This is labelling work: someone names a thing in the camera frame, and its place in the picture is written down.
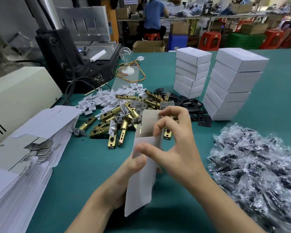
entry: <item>green crate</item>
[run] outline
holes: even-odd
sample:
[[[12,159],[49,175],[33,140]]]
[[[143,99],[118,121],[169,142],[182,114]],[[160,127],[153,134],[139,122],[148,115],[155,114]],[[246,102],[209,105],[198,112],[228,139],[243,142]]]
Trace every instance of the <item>green crate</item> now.
[[[226,39],[225,47],[239,47],[245,50],[259,49],[266,36],[245,35],[242,33],[230,33]]]

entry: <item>box pile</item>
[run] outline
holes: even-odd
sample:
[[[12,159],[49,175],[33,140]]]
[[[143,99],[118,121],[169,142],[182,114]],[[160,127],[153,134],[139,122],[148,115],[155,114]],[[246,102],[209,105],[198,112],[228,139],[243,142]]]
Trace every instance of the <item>box pile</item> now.
[[[199,97],[208,75],[211,55],[192,47],[177,49],[173,89],[189,99]]]
[[[219,49],[203,104],[212,120],[232,120],[268,59],[241,48]]]

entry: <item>workbench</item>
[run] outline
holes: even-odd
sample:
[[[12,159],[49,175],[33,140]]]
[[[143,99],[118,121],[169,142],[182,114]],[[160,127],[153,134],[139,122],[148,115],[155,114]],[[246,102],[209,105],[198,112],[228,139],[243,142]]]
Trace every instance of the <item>workbench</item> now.
[[[270,60],[232,123],[256,129],[263,136],[272,133],[291,147],[291,49],[252,52]],[[172,91],[175,52],[135,53],[134,58],[140,55],[145,57],[140,62],[146,75],[142,82],[144,88],[154,91],[164,87],[165,91]],[[215,56],[216,52],[213,52],[210,69],[214,66]],[[205,94],[209,75],[200,100]],[[77,104],[82,98],[81,94],[74,95],[72,103]],[[77,126],[85,120],[85,116],[80,116]],[[226,124],[226,121],[216,121],[208,128],[198,126],[197,122],[192,123],[195,142],[206,168],[209,164],[206,157],[214,147],[213,135],[220,134]],[[129,156],[133,141],[134,132],[130,131],[126,134],[123,146],[109,150],[107,139],[72,135],[59,165],[54,168],[27,233],[64,232],[92,192]],[[173,144],[173,139],[164,140],[163,149],[168,150]],[[124,217],[124,208],[116,210],[106,228],[106,232],[137,231],[211,233],[215,229],[190,193],[164,172],[157,176],[152,201],[148,205],[127,218]]]

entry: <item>plastic bag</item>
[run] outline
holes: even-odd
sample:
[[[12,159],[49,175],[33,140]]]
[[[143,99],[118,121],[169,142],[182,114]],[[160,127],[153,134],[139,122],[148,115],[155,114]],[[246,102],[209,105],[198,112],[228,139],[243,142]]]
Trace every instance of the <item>plastic bag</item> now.
[[[237,123],[214,136],[214,181],[267,232],[291,232],[291,148]]]

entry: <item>blue shirt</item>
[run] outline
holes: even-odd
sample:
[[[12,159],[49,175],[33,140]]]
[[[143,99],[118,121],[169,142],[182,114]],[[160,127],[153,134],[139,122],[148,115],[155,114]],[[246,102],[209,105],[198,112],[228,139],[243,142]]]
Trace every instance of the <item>blue shirt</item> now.
[[[159,0],[152,0],[146,4],[146,7],[143,11],[146,16],[144,28],[150,29],[160,29],[161,20],[160,17],[164,14],[164,4]]]

